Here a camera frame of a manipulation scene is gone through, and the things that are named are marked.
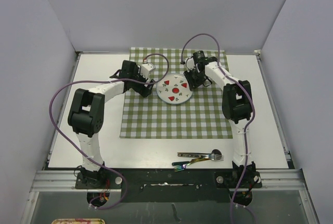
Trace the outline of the white plate with strawberries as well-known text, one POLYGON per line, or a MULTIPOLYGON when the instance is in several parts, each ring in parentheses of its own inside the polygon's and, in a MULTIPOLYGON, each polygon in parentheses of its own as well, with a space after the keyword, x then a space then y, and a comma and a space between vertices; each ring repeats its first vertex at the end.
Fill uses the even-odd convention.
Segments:
POLYGON ((167 104, 183 104, 188 101, 193 92, 183 74, 170 73, 156 84, 158 97, 167 104))

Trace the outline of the green white checkered tablecloth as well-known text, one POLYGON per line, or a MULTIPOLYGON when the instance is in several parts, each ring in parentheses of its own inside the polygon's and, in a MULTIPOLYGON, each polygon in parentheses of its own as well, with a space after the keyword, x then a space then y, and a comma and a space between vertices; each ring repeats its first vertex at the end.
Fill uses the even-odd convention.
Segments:
POLYGON ((134 90, 124 95, 121 138, 132 139, 231 139, 232 128, 222 113, 222 90, 216 83, 205 82, 194 91, 183 73, 180 55, 189 58, 193 50, 133 47, 130 60, 144 58, 155 65, 153 87, 144 98, 134 90))

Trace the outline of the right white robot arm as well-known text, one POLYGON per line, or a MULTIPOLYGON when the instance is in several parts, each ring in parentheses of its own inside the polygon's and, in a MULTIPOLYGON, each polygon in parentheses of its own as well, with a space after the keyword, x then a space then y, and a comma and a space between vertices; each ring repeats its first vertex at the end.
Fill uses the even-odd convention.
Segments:
POLYGON ((222 113, 232 125, 235 140, 232 182, 238 187, 244 187, 250 181, 246 169, 253 161, 248 131, 255 117, 255 109, 249 81, 235 78, 221 66, 219 58, 206 57, 202 50, 193 53, 188 59, 181 58, 181 64, 186 67, 184 75, 191 91, 207 81, 215 83, 222 90, 222 113))

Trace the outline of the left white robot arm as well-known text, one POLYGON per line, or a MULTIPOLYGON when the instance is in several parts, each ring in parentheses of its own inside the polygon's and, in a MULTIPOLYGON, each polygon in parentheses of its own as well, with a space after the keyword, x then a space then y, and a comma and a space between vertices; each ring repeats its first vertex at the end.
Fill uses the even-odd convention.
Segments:
POLYGON ((75 132, 83 155, 80 173, 94 188, 106 182, 105 162, 100 153, 98 133, 104 123, 105 103, 132 89, 142 97, 151 94, 154 80, 149 76, 155 66, 147 61, 137 64, 125 60, 122 68, 110 76, 110 81, 91 89, 77 89, 68 115, 68 124, 75 132))

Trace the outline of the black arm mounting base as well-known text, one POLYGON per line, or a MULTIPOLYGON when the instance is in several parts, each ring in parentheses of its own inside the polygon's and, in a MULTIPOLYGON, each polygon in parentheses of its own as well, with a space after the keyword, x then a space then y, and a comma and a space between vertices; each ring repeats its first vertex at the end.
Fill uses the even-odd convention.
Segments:
POLYGON ((240 178, 235 169, 125 169, 122 177, 104 171, 96 179, 79 172, 75 188, 87 190, 88 202, 98 207, 106 204, 112 192, 120 191, 123 203, 192 203, 231 199, 249 204, 252 190, 262 187, 258 172, 246 172, 240 178))

